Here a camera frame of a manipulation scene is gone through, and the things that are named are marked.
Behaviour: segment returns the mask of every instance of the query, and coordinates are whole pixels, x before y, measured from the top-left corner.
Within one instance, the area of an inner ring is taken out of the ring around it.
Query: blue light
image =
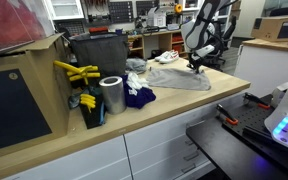
[[[283,120],[282,120],[282,122],[284,122],[284,123],[288,123],[288,116],[286,116]]]
[[[284,117],[284,119],[276,126],[273,133],[279,134],[287,124],[288,124],[288,116]]]
[[[279,129],[283,129],[285,126],[286,126],[286,124],[281,124],[281,123],[277,125],[277,127],[278,127]]]
[[[282,129],[275,128],[274,131],[273,131],[273,133],[274,133],[274,134],[279,134],[279,133],[281,132],[281,130],[282,130]]]

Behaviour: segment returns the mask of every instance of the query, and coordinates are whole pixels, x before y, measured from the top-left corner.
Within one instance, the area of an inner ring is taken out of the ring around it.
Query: purple cloth
[[[128,75],[121,76],[123,79],[124,95],[125,102],[127,107],[141,109],[145,104],[154,101],[156,96],[153,94],[153,91],[149,88],[142,87],[141,89],[136,89],[137,95],[129,93],[129,90],[132,88],[126,83]]]

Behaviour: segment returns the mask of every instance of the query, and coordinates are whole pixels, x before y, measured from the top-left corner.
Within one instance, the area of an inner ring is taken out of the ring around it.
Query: yellow tool
[[[75,81],[75,80],[83,78],[85,85],[88,85],[87,78],[100,77],[100,73],[98,72],[94,72],[94,73],[89,72],[89,71],[97,71],[98,70],[97,66],[85,66],[85,67],[77,68],[69,64],[57,61],[57,60],[54,61],[54,64],[68,70],[67,75],[70,76],[69,77],[70,81]]]
[[[81,94],[80,104],[86,105],[91,113],[91,108],[95,108],[95,97],[88,94]]]

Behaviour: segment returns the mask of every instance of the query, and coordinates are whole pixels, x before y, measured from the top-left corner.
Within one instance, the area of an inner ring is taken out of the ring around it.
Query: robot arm
[[[215,32],[211,20],[215,13],[230,0],[204,0],[202,8],[195,20],[182,25],[181,33],[184,39],[185,51],[189,55],[189,67],[199,72],[201,58],[214,50],[212,45],[205,46],[209,33]]]

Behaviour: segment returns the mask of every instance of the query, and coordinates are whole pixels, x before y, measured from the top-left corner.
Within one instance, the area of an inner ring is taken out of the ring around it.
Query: wooden countertop
[[[188,69],[186,65],[185,59],[167,65],[149,61],[147,68],[185,70]],[[156,95],[155,101],[140,110],[127,108],[118,115],[106,114],[106,124],[101,127],[86,129],[80,110],[72,110],[66,136],[0,157],[0,179],[235,94],[250,86],[247,81],[202,68],[211,82],[212,88],[209,91],[151,87]],[[147,71],[140,77],[147,77],[148,74]]]
[[[243,41],[242,44],[244,46],[253,46],[273,50],[288,51],[288,42],[270,42],[262,39],[253,39],[249,41]]]
[[[145,33],[145,34],[138,34],[138,35],[129,35],[128,38],[138,38],[138,37],[145,37],[145,36],[153,36],[153,35],[161,35],[161,34],[169,34],[169,33],[181,33],[180,29],[177,30],[166,30],[166,29],[162,29],[159,32],[152,32],[152,33]]]

